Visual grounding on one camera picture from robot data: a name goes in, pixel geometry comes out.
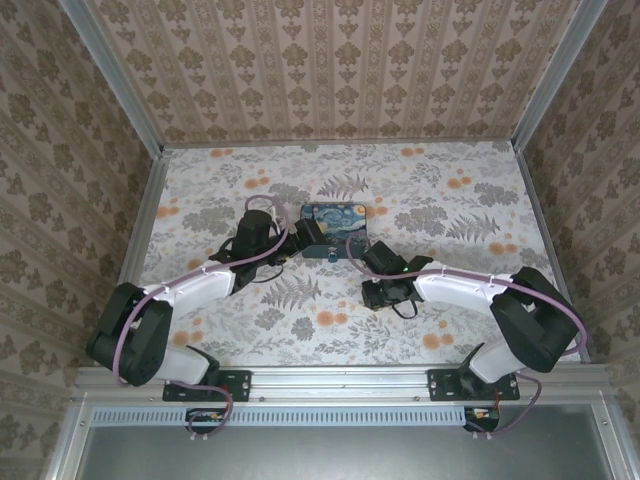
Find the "starry night painted tin box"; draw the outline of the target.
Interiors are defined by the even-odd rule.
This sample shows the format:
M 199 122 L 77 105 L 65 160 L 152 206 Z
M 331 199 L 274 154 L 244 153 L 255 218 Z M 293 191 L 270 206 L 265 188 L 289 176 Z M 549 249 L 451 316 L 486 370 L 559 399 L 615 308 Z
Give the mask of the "starry night painted tin box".
M 338 260 L 347 259 L 346 242 L 350 242 L 354 259 L 361 259 L 367 249 L 366 206 L 359 203 L 309 203 L 300 208 L 300 218 L 315 219 L 325 236 L 325 241 L 315 242 L 302 251 L 307 259 L 327 260 L 328 249 L 336 248 Z

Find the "floral table cover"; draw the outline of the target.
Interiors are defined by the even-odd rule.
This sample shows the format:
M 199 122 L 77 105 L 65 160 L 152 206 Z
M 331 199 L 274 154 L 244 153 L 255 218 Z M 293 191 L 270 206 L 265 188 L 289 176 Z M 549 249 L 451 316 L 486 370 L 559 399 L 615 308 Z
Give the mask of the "floral table cover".
M 475 145 L 284 146 L 168 150 L 141 283 L 182 276 L 231 237 L 246 207 L 281 200 L 366 206 L 372 241 L 405 258 L 513 274 L 514 217 L 525 212 L 511 148 Z M 457 363 L 498 336 L 494 320 L 444 303 L 371 311 L 345 260 L 297 257 L 240 293 L 174 320 L 169 342 L 227 366 Z

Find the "small black controller board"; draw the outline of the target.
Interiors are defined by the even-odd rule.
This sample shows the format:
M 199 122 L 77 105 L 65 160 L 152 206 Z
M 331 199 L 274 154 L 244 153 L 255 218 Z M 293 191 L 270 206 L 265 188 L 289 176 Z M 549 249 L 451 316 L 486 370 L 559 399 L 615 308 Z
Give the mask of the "small black controller board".
M 195 408 L 185 413 L 185 428 L 195 436 L 207 436 L 216 430 L 226 416 L 225 408 Z
M 471 433 L 491 433 L 499 425 L 500 410 L 497 407 L 465 407 L 463 428 Z

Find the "grey metal sheet panel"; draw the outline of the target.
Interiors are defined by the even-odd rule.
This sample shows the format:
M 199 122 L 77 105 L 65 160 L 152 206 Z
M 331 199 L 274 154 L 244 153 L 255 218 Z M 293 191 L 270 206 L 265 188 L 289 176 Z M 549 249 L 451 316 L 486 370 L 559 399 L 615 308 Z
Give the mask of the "grey metal sheet panel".
M 613 480 L 590 433 L 520 428 L 236 427 L 208 440 L 180 428 L 97 428 L 77 480 Z

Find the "aluminium rear rail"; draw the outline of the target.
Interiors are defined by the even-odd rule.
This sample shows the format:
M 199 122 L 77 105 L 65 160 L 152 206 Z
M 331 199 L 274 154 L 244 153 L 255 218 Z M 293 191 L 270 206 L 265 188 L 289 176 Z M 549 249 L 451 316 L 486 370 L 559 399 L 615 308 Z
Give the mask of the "aluminium rear rail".
M 254 141 L 254 142 L 241 142 L 241 141 L 228 141 L 228 142 L 213 142 L 213 143 L 165 143 L 162 147 L 163 152 L 168 150 L 188 150 L 188 149 L 214 149 L 214 148 L 263 148 L 263 147 L 284 147 L 284 146 L 354 146 L 354 145 L 435 145 L 444 143 L 462 143 L 475 145 L 479 143 L 506 143 L 510 147 L 513 147 L 513 141 L 507 138 L 395 138 L 395 139 L 338 139 L 338 140 L 271 140 L 271 141 Z

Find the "aluminium side rail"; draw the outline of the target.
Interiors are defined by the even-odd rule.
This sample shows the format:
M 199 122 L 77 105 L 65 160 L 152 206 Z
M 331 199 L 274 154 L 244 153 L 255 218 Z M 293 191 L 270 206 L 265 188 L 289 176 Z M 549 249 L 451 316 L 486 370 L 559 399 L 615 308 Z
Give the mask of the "aluminium side rail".
M 147 184 L 143 193 L 131 238 L 128 243 L 124 264 L 120 272 L 119 285 L 133 283 L 137 285 L 144 267 L 144 259 L 153 229 L 155 211 L 159 205 L 164 188 L 168 168 L 168 158 L 160 156 L 154 159 L 149 172 Z M 98 324 L 92 334 L 87 348 L 94 344 L 98 337 L 113 337 L 107 341 L 107 347 L 116 348 L 122 329 L 120 317 L 123 308 L 109 299 Z
M 569 305 L 577 310 L 577 314 L 584 325 L 586 332 L 579 333 L 571 346 L 577 351 L 582 363 L 592 363 L 589 353 L 589 346 L 592 343 L 590 327 L 587 317 L 580 305 L 577 305 L 577 297 L 570 291 L 568 276 L 565 268 L 561 265 L 561 258 L 557 246 L 553 242 L 550 222 L 545 216 L 545 211 L 541 202 L 540 188 L 535 186 L 535 182 L 526 157 L 523 151 L 514 145 L 513 141 L 508 142 L 514 156 L 514 162 L 518 173 L 519 202 L 523 204 L 525 212 L 516 212 L 514 217 L 514 240 L 517 247 L 514 255 L 520 260 L 523 266 L 534 267 L 541 270 L 560 294 L 569 302 Z

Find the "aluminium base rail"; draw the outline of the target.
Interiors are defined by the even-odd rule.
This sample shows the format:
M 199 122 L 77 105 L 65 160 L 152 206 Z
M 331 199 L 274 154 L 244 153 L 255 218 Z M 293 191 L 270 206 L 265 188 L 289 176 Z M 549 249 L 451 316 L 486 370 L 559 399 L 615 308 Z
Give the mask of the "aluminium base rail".
M 393 405 L 430 404 L 430 365 L 252 367 L 246 405 Z M 526 371 L 542 384 L 538 402 L 547 405 L 595 404 L 615 398 L 601 365 L 561 363 L 547 374 Z M 72 401 L 95 405 L 144 405 L 162 400 L 164 382 L 122 388 L 100 367 L 80 370 Z

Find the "aluminium frame post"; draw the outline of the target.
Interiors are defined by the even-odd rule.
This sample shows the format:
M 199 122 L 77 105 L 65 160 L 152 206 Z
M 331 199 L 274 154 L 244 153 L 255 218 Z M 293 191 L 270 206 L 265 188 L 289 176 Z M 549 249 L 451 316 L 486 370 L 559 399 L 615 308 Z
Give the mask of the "aluminium frame post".
M 60 0 L 60 3 L 147 152 L 153 159 L 160 158 L 164 144 L 161 135 L 89 5 L 85 0 Z
M 606 3 L 607 0 L 580 0 L 511 136 L 516 153 L 522 153 L 531 140 Z

